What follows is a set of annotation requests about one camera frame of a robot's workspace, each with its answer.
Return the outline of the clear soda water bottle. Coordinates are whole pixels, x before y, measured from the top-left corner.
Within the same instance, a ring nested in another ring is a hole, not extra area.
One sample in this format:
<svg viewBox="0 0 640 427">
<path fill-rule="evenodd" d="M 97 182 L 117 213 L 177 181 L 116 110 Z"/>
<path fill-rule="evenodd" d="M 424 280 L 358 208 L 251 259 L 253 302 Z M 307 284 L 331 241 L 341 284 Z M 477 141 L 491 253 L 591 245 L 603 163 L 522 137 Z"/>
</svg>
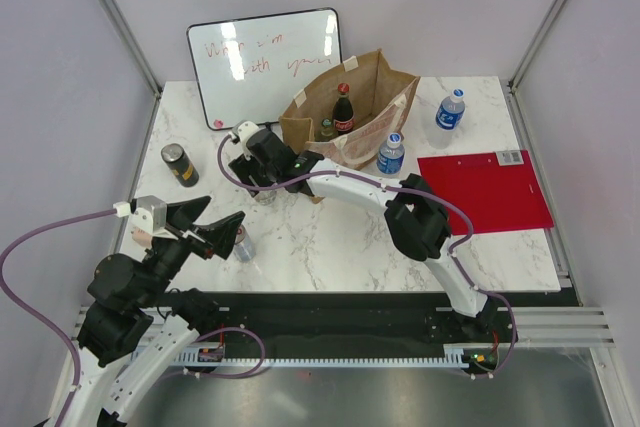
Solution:
<svg viewBox="0 0 640 427">
<path fill-rule="evenodd" d="M 277 195 L 276 190 L 260 191 L 254 197 L 254 200 L 263 206 L 269 205 L 275 201 Z"/>
</svg>

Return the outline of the Coca-Cola glass bottle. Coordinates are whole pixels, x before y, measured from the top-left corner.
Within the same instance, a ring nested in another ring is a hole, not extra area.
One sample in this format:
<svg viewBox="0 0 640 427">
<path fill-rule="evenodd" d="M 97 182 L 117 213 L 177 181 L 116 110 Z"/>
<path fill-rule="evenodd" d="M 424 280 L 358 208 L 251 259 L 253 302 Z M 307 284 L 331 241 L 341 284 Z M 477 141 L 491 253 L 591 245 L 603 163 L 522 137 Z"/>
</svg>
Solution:
<svg viewBox="0 0 640 427">
<path fill-rule="evenodd" d="M 348 134 L 354 128 L 354 110 L 349 99 L 349 91 L 347 83 L 338 85 L 338 98 L 332 113 L 334 129 L 338 135 Z"/>
</svg>

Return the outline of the brown canvas tote bag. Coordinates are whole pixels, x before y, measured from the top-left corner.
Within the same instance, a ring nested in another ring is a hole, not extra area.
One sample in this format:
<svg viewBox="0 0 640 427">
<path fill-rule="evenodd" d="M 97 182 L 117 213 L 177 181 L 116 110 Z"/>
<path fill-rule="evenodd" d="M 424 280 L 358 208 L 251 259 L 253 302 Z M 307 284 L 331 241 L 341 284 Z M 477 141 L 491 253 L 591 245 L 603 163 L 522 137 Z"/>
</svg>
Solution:
<svg viewBox="0 0 640 427">
<path fill-rule="evenodd" d="M 279 118 L 284 143 L 360 170 L 377 159 L 380 145 L 399 133 L 409 116 L 420 78 L 390 67 L 380 50 L 352 56 L 302 89 Z M 330 141 L 320 138 L 321 121 L 332 116 L 338 86 L 349 85 L 354 129 Z"/>
</svg>

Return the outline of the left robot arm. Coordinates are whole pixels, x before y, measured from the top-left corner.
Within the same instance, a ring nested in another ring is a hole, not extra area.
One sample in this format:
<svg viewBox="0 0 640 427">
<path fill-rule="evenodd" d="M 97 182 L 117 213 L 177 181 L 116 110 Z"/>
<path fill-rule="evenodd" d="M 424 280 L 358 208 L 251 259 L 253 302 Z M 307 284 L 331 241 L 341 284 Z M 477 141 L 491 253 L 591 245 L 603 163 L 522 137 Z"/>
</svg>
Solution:
<svg viewBox="0 0 640 427">
<path fill-rule="evenodd" d="M 114 204 L 118 217 L 130 217 L 150 235 L 142 260 L 117 253 L 96 267 L 87 291 L 93 298 L 77 335 L 78 357 L 70 393 L 48 426 L 124 426 L 151 385 L 187 345 L 208 340 L 219 329 L 216 303 L 196 288 L 177 295 L 150 346 L 131 355 L 152 326 L 148 309 L 159 305 L 190 255 L 203 260 L 229 258 L 245 214 L 237 211 L 208 225 L 197 219 L 208 196 L 166 203 L 145 196 Z"/>
</svg>

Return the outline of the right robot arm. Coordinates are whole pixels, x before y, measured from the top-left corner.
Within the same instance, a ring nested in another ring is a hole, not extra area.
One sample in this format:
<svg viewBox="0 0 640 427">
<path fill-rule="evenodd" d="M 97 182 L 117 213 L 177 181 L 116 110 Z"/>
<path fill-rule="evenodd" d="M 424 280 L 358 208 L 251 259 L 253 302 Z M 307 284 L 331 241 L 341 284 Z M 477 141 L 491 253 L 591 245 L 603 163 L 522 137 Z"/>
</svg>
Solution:
<svg viewBox="0 0 640 427">
<path fill-rule="evenodd" d="M 284 189 L 310 198 L 334 199 L 384 217 L 393 245 L 425 264 L 444 289 L 467 339 L 483 339 L 494 328 L 496 295 L 483 289 L 462 267 L 455 249 L 474 234 L 470 218 L 437 197 L 426 181 L 379 178 L 305 150 L 299 154 L 274 132 L 253 122 L 233 127 L 227 140 L 242 154 L 221 171 L 249 193 Z"/>
</svg>

